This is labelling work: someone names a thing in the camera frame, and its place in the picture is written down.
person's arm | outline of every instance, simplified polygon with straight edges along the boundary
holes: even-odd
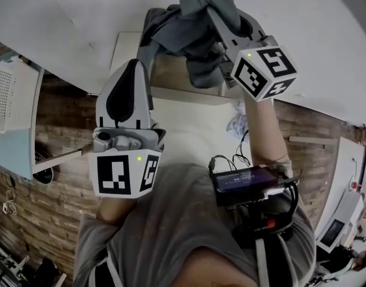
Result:
[[[96,218],[106,224],[121,225],[135,204],[136,199],[104,198]]]
[[[253,164],[288,161],[288,152],[271,100],[256,102],[244,95]]]

gray t-shirt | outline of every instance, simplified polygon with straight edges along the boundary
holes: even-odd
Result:
[[[271,168],[292,173],[290,162]],[[268,200],[266,208],[284,212],[290,202],[284,193]],[[138,200],[121,229],[82,220],[74,286],[87,286],[91,270],[109,251],[124,287],[168,287],[188,254],[199,247],[228,258],[258,283],[255,249],[241,249],[231,235],[233,227],[225,209],[216,206],[208,169],[188,164],[161,167],[153,191]],[[303,286],[315,267],[315,235],[301,200],[292,227],[286,245]]]

gray cloth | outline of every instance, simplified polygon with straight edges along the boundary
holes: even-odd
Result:
[[[287,169],[290,162],[276,164]],[[289,194],[269,200],[267,210],[287,211]],[[87,286],[92,268],[108,250],[124,287],[168,287],[188,254],[206,247],[228,258],[258,282],[255,249],[242,250],[231,235],[233,221],[216,206],[208,169],[175,164],[158,171],[153,191],[139,199],[123,227],[84,218],[78,235],[74,286]],[[315,266],[315,236],[300,201],[293,216],[293,236],[287,241],[299,285]]]
[[[152,8],[146,15],[137,58],[148,72],[159,54],[185,56],[190,81],[197,88],[220,85],[224,79],[218,67],[222,54],[214,52],[216,41],[206,7],[216,9],[223,20],[240,31],[240,16],[233,0],[180,0],[168,9]]]

gray towel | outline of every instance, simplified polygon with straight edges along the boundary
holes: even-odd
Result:
[[[216,9],[229,27],[240,30],[240,16],[233,0],[180,0],[180,5],[170,5],[166,10],[148,11],[138,50],[138,59],[148,72],[155,56],[170,54],[187,58],[194,87],[209,88],[224,81],[219,69],[222,54],[212,50],[216,32],[206,12],[208,6]]]

small wire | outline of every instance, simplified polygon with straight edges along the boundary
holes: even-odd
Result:
[[[352,161],[354,161],[354,162],[355,162],[355,164],[356,164],[356,169],[355,169],[355,178],[354,178],[354,180],[356,180],[356,176],[357,176],[357,161],[356,161],[354,158],[352,158]]]
[[[246,138],[246,136],[247,136],[248,133],[249,133],[249,130],[245,131],[242,139],[240,140],[239,146],[237,146],[237,148],[236,148],[235,155],[232,156],[232,162],[233,162],[234,166],[235,166],[235,161],[234,161],[235,160],[235,157],[237,157],[237,159],[239,159],[239,161],[241,161],[242,163],[245,163],[247,165],[247,167],[250,167],[251,166],[251,162],[243,154],[243,142],[244,142],[244,139]]]
[[[10,181],[11,181],[11,182],[13,182],[13,184],[12,184],[12,185],[10,185],[10,184],[9,184],[9,182],[8,182],[8,180],[6,179],[6,173],[4,173],[4,176],[5,176],[5,183],[8,185],[8,187],[13,188],[13,189],[14,189],[14,192],[15,192],[16,194],[19,194],[20,196],[22,196],[22,197],[24,197],[24,198],[29,198],[29,197],[30,197],[30,194],[31,194],[31,192],[30,192],[30,183],[27,183],[27,184],[28,184],[28,194],[27,194],[27,195],[24,195],[24,194],[20,193],[20,192],[17,190],[17,188],[16,188],[16,182],[15,182],[15,181],[14,181],[14,179],[11,177],[11,175],[9,175],[9,177],[10,177]]]
[[[227,157],[225,157],[224,155],[216,155],[216,156],[214,156],[214,158],[223,158],[223,159],[225,159],[228,163],[228,166],[230,167],[230,171],[237,170],[235,164],[232,161],[230,161]]]
[[[13,195],[13,198],[12,199],[9,199],[8,198],[8,195],[9,193],[11,193]],[[16,209],[16,206],[13,204],[13,201],[16,199],[16,195],[15,193],[13,192],[13,190],[8,190],[6,192],[6,207],[8,208],[8,210],[5,212],[4,210],[4,207],[2,207],[2,210],[8,215],[10,213],[10,211],[13,213],[13,214],[17,214],[17,209]]]

